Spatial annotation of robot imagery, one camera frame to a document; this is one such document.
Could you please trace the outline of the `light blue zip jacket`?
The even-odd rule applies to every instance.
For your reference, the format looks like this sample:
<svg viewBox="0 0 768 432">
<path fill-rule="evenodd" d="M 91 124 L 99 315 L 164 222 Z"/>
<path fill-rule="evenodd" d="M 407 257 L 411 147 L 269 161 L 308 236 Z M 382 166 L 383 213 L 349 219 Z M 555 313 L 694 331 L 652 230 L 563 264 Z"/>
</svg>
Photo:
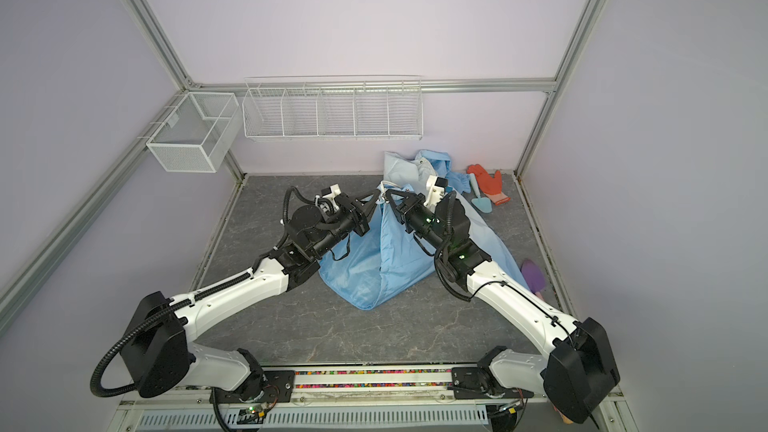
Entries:
<svg viewBox="0 0 768 432">
<path fill-rule="evenodd" d="M 452 169 L 446 152 L 422 149 L 408 159 L 394 152 L 384 158 L 384 175 L 378 188 L 426 192 L 427 179 L 437 175 L 459 193 L 470 190 L 467 175 Z M 341 298 L 361 310 L 371 310 L 434 272 L 434 248 L 421 249 L 405 231 L 391 209 L 378 201 L 370 231 L 351 237 L 349 255 L 339 261 L 329 255 L 320 262 L 319 275 Z"/>
</svg>

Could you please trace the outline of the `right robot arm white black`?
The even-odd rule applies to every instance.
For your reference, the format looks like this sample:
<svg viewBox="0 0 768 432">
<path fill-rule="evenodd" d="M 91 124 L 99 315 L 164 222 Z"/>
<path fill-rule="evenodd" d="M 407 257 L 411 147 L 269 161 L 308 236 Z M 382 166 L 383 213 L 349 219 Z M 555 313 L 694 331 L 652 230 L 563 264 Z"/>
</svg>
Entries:
<svg viewBox="0 0 768 432">
<path fill-rule="evenodd" d="M 437 276 L 454 297 L 483 301 L 538 351 L 537 357 L 526 357 L 500 348 L 479 361 L 489 394 L 514 388 L 542 394 L 570 421 L 587 421 L 620 382 L 605 328 L 591 317 L 578 320 L 556 309 L 514 280 L 472 238 L 455 193 L 434 205 L 409 191 L 388 190 L 385 200 L 417 244 L 432 247 Z"/>
</svg>

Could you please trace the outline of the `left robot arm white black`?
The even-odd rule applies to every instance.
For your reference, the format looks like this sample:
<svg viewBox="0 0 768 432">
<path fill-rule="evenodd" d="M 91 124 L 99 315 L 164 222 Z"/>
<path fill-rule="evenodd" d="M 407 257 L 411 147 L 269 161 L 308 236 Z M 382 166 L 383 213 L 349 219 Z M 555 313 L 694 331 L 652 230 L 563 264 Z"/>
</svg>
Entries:
<svg viewBox="0 0 768 432">
<path fill-rule="evenodd" d="M 177 386 L 220 389 L 241 401 L 262 396 L 268 385 L 263 367 L 246 349 L 226 351 L 198 343 L 213 326 L 244 309 L 297 288 L 320 268 L 322 258 L 352 235 L 364 236 L 376 209 L 378 190 L 349 196 L 332 186 L 313 199 L 289 188 L 283 198 L 283 233 L 254 264 L 192 292 L 145 296 L 123 336 L 97 363 L 90 391 L 108 398 L 135 391 L 143 398 Z"/>
</svg>

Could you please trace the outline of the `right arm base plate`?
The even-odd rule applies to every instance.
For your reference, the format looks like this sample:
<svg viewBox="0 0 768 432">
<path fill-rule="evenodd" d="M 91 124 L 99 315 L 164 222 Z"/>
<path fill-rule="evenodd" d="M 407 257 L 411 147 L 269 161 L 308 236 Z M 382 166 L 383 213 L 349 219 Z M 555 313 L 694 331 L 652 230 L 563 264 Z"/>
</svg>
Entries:
<svg viewBox="0 0 768 432">
<path fill-rule="evenodd" d="M 477 366 L 453 367 L 448 389 L 456 399 L 533 398 L 534 393 L 518 388 L 504 388 L 488 370 Z"/>
</svg>

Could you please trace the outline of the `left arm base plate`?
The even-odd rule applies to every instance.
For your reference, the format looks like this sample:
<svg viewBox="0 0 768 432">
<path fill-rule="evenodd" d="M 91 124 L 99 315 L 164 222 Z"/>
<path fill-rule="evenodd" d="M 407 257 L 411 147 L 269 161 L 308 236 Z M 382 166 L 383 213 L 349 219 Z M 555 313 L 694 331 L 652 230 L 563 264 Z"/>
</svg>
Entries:
<svg viewBox="0 0 768 432">
<path fill-rule="evenodd" d="M 234 392 L 217 391 L 220 404 L 288 403 L 294 390 L 296 371 L 292 369 L 267 370 L 259 385 L 246 385 Z"/>
</svg>

